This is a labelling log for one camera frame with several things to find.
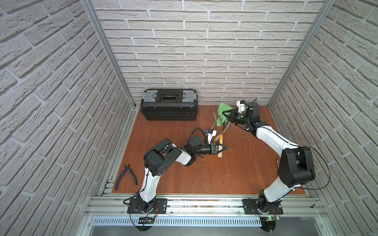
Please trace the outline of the green rag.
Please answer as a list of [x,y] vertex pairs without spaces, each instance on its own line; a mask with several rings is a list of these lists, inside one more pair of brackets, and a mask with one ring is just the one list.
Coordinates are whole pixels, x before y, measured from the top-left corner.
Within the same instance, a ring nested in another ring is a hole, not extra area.
[[221,127],[223,125],[226,125],[228,122],[227,117],[230,112],[233,110],[233,108],[225,103],[221,103],[218,107],[218,115],[219,117],[217,118],[216,121],[216,126]]

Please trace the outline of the wooden handle sickle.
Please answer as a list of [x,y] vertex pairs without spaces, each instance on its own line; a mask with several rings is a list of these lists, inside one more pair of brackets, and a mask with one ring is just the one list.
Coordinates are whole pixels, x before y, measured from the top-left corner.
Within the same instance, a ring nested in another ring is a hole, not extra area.
[[213,124],[208,129],[208,131],[207,131],[208,133],[210,132],[210,130],[213,130],[215,128],[215,126],[217,125],[217,115],[213,111],[211,111],[211,114],[214,117],[214,121],[213,121]]
[[223,150],[222,143],[223,143],[223,135],[220,135],[219,139],[218,139],[218,151],[220,152],[220,153],[218,153],[219,158],[222,158],[222,153],[221,153],[222,150]]
[[227,132],[229,126],[230,126],[230,122],[227,122],[226,125],[224,126],[223,130],[219,133],[219,135],[217,135],[215,137],[214,142],[222,143],[223,136]]

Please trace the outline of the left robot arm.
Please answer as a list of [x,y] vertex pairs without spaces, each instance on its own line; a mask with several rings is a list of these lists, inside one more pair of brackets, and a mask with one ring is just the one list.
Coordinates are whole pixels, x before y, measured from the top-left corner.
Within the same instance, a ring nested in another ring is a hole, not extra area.
[[156,190],[160,177],[175,163],[191,166],[198,157],[218,155],[227,150],[228,146],[219,143],[204,143],[195,136],[181,148],[168,138],[163,139],[144,155],[145,177],[137,199],[141,205],[151,205],[156,198]]

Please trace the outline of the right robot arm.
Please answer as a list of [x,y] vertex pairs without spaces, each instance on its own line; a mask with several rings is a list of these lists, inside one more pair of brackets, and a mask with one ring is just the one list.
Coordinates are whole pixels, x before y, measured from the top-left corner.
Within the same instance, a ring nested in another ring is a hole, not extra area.
[[278,177],[261,191],[256,205],[267,207],[276,204],[294,189],[315,179],[311,148],[291,142],[262,121],[258,104],[249,105],[242,100],[237,101],[237,108],[232,108],[222,103],[219,105],[218,114],[222,122],[227,120],[253,134],[280,156]]

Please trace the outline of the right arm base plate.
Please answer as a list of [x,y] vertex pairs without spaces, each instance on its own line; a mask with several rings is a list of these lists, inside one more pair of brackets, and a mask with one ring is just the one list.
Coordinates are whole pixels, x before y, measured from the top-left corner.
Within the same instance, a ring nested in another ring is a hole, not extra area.
[[281,202],[277,201],[274,203],[266,202],[260,199],[243,199],[243,209],[246,215],[257,215],[257,214],[273,214],[282,215],[283,208]]

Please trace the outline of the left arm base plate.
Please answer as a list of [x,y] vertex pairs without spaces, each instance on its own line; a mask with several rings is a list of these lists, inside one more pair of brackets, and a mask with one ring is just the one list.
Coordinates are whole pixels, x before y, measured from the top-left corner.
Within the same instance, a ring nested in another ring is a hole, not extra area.
[[168,199],[155,198],[149,202],[144,202],[140,198],[132,198],[128,203],[129,214],[166,214]]

